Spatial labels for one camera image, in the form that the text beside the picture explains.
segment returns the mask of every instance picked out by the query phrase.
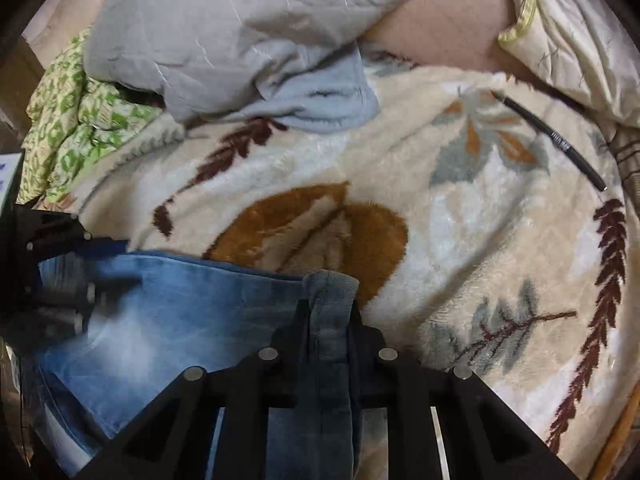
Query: blue jeans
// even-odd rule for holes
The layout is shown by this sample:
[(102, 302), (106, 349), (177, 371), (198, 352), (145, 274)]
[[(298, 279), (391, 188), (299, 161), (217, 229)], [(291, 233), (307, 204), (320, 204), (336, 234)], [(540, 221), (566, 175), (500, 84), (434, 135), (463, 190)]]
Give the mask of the blue jeans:
[(40, 269), (46, 290), (82, 293), (89, 282), (98, 290), (86, 334), (23, 365), (33, 425), (67, 473), (75, 474), (82, 460), (52, 442), (51, 416), (93, 456), (185, 368), (234, 366), (268, 346), (306, 299), (304, 395), (294, 410), (270, 411), (266, 476), (352, 477), (359, 430), (349, 398), (346, 327), (357, 280), (325, 270), (283, 276), (161, 253), (91, 250)]

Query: fleece blanket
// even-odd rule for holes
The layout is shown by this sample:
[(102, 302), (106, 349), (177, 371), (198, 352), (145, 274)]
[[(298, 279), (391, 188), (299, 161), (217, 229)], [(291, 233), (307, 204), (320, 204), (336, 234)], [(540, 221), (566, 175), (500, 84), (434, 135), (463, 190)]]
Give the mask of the fleece blanket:
[(500, 45), (536, 76), (594, 110), (640, 212), (640, 52), (604, 0), (513, 0)]
[[(380, 115), (338, 134), (267, 119), (185, 132), (164, 115), (57, 207), (132, 250), (356, 277), (389, 345), (469, 364), (585, 478), (639, 375), (640, 226), (616, 161), (594, 123), (504, 74), (397, 71), (370, 74)], [(561, 132), (607, 191), (489, 88)], [(385, 476), (379, 422), (363, 478)]]
[(378, 112), (353, 42), (402, 1), (105, 0), (84, 60), (177, 120), (240, 110), (345, 130)]

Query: cream quilt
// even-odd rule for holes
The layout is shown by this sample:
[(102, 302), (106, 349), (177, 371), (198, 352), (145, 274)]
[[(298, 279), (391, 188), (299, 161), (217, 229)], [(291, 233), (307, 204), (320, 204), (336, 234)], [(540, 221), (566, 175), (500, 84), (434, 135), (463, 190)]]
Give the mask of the cream quilt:
[[(185, 132), (165, 114), (56, 206), (132, 250), (356, 277), (390, 345), (468, 363), (584, 478), (639, 376), (640, 226), (616, 161), (594, 123), (504, 75), (393, 72), (370, 75), (382, 113), (338, 134), (265, 119)], [(359, 475), (385, 477), (385, 446), (367, 431)]]

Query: bed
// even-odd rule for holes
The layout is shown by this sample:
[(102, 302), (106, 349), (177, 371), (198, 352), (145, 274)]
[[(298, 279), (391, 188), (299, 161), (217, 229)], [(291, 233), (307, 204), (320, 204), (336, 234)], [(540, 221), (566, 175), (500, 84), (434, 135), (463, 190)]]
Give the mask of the bed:
[[(407, 23), (450, 17), (439, 1), (411, 0), (367, 33), (396, 56), (362, 51), (380, 104), (372, 120), (318, 137), (277, 119), (197, 126), (160, 110), (40, 206), (79, 214), (131, 250), (354, 276), (365, 321), (388, 342), (437, 368), (472, 365), (585, 478), (638, 378), (634, 159), (610, 149), (633, 136), (611, 129), (632, 107), (605, 99), (598, 109), (559, 85), (557, 70), (527, 67), (517, 43), (496, 50), (496, 35), (521, 22), (513, 9), (523, 0), (485, 0), (500, 12), (479, 28), (484, 14), (467, 0), (450, 39), (425, 49)], [(548, 0), (538, 1), (548, 19)], [(635, 38), (633, 7), (607, 3)], [(424, 6), (436, 11), (419, 16)], [(482, 48), (469, 49), (472, 40)], [(496, 71), (515, 78), (486, 73)], [(573, 99), (552, 99), (550, 87)], [(598, 197), (489, 88), (562, 131), (609, 193)], [(613, 112), (594, 120), (580, 103)], [(383, 478), (384, 431), (375, 418), (369, 429), (358, 474)]]

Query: pen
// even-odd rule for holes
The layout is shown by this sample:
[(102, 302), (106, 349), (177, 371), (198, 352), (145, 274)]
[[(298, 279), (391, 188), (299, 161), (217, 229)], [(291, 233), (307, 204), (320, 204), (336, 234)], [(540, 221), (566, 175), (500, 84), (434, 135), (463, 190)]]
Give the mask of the pen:
[(516, 112), (535, 129), (543, 132), (544, 134), (547, 134), (551, 138), (551, 141), (564, 152), (569, 160), (575, 164), (575, 167), (578, 168), (591, 181), (591, 183), (598, 191), (604, 191), (607, 189), (607, 185), (604, 183), (604, 180), (596, 172), (596, 170), (594, 170), (591, 165), (586, 160), (584, 160), (584, 157), (580, 153), (578, 153), (572, 145), (564, 140), (564, 138), (558, 132), (556, 132), (551, 126), (546, 124), (545, 121), (529, 112), (529, 110), (519, 105), (513, 99), (508, 98), (502, 92), (491, 90), (491, 93), (496, 99), (498, 99), (498, 101), (511, 108), (511, 110)]

